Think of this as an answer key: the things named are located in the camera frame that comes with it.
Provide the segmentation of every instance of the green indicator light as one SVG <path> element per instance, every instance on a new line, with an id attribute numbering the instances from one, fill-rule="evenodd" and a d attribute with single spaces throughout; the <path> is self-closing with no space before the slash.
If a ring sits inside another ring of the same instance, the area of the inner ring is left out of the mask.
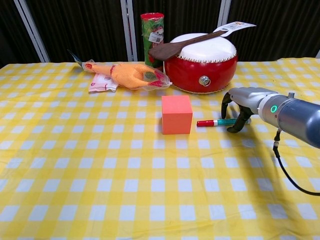
<path id="1" fill-rule="evenodd" d="M 277 105 L 273 105 L 273 106 L 271 107 L 270 111 L 271 111 L 272 113 L 275 113 L 275 112 L 277 111 L 277 109 L 278 109 L 278 106 L 277 106 Z"/>

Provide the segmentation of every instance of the white drumhead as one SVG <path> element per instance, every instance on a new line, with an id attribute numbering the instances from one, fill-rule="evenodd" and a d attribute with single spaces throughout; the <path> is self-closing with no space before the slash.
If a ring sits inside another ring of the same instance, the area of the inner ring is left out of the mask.
<path id="1" fill-rule="evenodd" d="M 184 34 L 174 38 L 171 43 L 182 42 L 206 34 Z M 236 47 L 227 39 L 218 36 L 185 46 L 179 57 L 193 62 L 223 62 L 233 58 L 236 54 Z"/>

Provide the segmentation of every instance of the wooden spatula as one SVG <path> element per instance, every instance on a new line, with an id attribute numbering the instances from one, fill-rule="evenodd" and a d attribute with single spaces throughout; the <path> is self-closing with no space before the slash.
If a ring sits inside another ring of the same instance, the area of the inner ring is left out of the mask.
<path id="1" fill-rule="evenodd" d="M 211 32 L 206 35 L 197 36 L 195 38 L 191 38 L 191 39 L 185 40 L 185 41 L 168 42 L 165 44 L 158 45 L 154 48 L 151 48 L 148 53 L 151 57 L 153 57 L 155 59 L 165 61 L 165 60 L 168 60 L 168 59 L 172 58 L 173 56 L 179 54 L 181 52 L 181 50 L 187 45 L 202 42 L 202 41 L 208 40 L 208 39 L 213 39 L 213 38 L 218 37 L 222 34 L 225 34 L 226 32 L 227 31 L 220 30 L 220 31 L 216 31 L 216 32 Z"/>

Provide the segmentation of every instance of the drum metal knob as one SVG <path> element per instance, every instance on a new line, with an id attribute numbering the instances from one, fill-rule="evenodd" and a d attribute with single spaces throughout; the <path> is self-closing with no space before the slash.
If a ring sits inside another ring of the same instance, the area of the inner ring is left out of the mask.
<path id="1" fill-rule="evenodd" d="M 199 78 L 199 83 L 205 87 L 208 87 L 211 83 L 211 80 L 208 76 L 201 76 Z"/>

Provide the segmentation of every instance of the black cable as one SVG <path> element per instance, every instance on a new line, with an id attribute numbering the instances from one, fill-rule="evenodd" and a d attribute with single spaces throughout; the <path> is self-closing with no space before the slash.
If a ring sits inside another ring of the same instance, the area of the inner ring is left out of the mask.
<path id="1" fill-rule="evenodd" d="M 295 183 L 295 181 L 289 176 L 289 174 L 287 173 L 285 167 L 282 165 L 281 159 L 280 159 L 280 154 L 278 152 L 278 146 L 279 146 L 279 141 L 280 141 L 280 132 L 281 130 L 278 129 L 278 131 L 276 132 L 276 136 L 274 137 L 274 144 L 273 144 L 273 152 L 275 154 L 275 157 L 278 159 L 278 162 L 280 164 L 280 167 L 282 169 L 282 171 L 284 172 L 284 174 L 286 175 L 286 177 L 289 179 L 289 181 L 297 188 L 299 189 L 301 192 L 304 192 L 305 194 L 309 194 L 309 195 L 313 195 L 313 196 L 320 196 L 320 192 L 313 192 L 313 191 L 308 191 L 303 189 L 302 187 L 300 187 L 298 184 Z"/>

